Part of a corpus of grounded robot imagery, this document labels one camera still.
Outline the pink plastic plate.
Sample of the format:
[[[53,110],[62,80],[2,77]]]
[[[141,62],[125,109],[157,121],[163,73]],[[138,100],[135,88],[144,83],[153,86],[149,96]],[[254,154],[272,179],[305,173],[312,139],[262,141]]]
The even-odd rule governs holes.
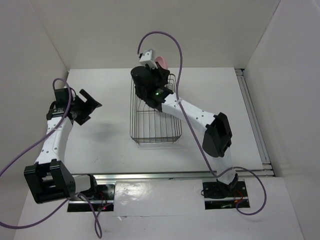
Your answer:
[[[157,56],[155,58],[155,61],[161,66],[162,69],[165,69],[165,70],[168,69],[168,64],[162,56]]]

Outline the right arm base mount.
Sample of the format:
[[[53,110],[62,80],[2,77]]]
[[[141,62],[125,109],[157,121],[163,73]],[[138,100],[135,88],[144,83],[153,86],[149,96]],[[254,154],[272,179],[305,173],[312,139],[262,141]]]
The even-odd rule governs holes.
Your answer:
[[[223,193],[217,182],[203,182],[200,194],[204,197],[206,210],[250,208],[249,197],[244,181],[238,181],[229,193]]]

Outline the clear glass plate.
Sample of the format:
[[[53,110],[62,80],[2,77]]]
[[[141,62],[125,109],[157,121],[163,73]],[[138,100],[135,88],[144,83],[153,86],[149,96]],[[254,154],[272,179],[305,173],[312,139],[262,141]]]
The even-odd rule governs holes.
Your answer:
[[[174,84],[173,83],[168,83],[167,85],[166,85],[166,87],[168,88],[168,89],[170,89],[171,91],[175,91],[175,87],[174,87]]]

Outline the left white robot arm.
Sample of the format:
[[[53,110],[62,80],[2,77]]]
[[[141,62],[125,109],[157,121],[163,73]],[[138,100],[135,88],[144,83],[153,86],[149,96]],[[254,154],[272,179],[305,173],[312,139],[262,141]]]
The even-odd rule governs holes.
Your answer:
[[[70,97],[67,88],[54,90],[55,101],[46,114],[47,133],[41,152],[33,165],[26,166],[24,177],[37,204],[71,199],[81,193],[86,199],[97,197],[99,187],[92,174],[73,176],[65,166],[65,152],[73,124],[83,125],[101,107],[84,89]]]

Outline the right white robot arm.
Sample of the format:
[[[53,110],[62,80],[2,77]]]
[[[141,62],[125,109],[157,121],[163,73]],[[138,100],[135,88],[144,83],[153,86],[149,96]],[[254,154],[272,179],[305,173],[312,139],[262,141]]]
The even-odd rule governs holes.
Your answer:
[[[238,175],[231,159],[232,131],[228,117],[222,112],[204,111],[178,97],[177,91],[167,87],[170,75],[167,69],[137,66],[130,75],[139,99],[152,109],[185,120],[192,132],[202,134],[200,151],[215,161],[220,194],[230,196],[236,189]]]

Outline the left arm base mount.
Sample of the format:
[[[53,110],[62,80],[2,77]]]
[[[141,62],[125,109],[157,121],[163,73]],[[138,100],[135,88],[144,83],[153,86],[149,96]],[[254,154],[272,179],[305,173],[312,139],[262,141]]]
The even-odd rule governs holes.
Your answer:
[[[97,192],[93,194],[86,194],[95,212],[113,212],[115,199],[116,183],[110,182],[105,184],[98,184],[96,186]],[[68,213],[86,213],[91,212],[91,208],[87,200],[82,197],[72,198],[68,202]]]

